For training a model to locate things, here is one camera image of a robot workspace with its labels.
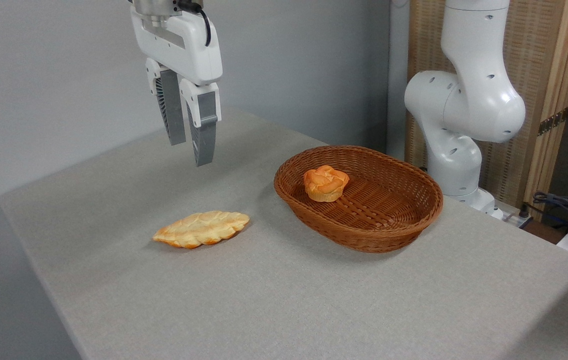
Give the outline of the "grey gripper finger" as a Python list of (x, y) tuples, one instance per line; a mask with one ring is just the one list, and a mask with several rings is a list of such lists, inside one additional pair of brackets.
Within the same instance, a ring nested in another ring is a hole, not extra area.
[(197, 86), (181, 79), (179, 93), (182, 114), (190, 129), (195, 164), (205, 166), (213, 162), (217, 123), (221, 119), (218, 86), (215, 82)]
[(156, 96), (170, 145), (185, 142), (179, 76), (172, 69), (151, 58), (146, 59), (146, 72), (150, 91)]

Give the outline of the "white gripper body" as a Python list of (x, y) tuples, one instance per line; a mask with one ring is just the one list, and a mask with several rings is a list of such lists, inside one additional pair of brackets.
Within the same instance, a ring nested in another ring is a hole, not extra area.
[(217, 82), (223, 75), (217, 29), (199, 14), (181, 13), (153, 26), (148, 15), (130, 8), (140, 50), (196, 85)]

